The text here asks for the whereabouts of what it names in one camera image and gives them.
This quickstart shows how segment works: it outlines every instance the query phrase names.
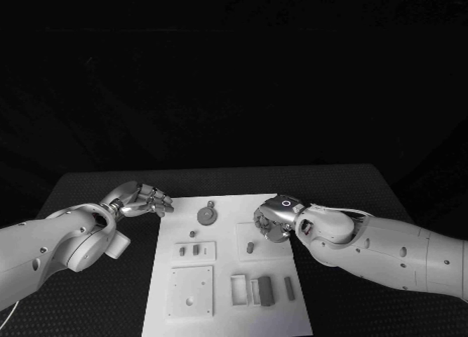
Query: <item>robotic hand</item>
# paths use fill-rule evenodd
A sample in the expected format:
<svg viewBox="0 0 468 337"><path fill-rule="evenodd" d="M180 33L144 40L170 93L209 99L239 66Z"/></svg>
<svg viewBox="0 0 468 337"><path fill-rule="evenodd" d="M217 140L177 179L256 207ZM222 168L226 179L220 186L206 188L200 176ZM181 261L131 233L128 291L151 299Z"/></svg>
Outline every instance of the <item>robotic hand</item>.
<svg viewBox="0 0 468 337"><path fill-rule="evenodd" d="M468 300L468 241L353 209L304 206L281 194L259 206L253 222L272 242L286 241L292 230L323 265L393 289Z"/></svg>
<svg viewBox="0 0 468 337"><path fill-rule="evenodd" d="M0 311L34 293L59 270L82 271L102 253L119 258L131 243L115 229L124 217L150 212L164 217L173 211L163 191L131 181L98 204L80 204L0 229Z"/></svg>

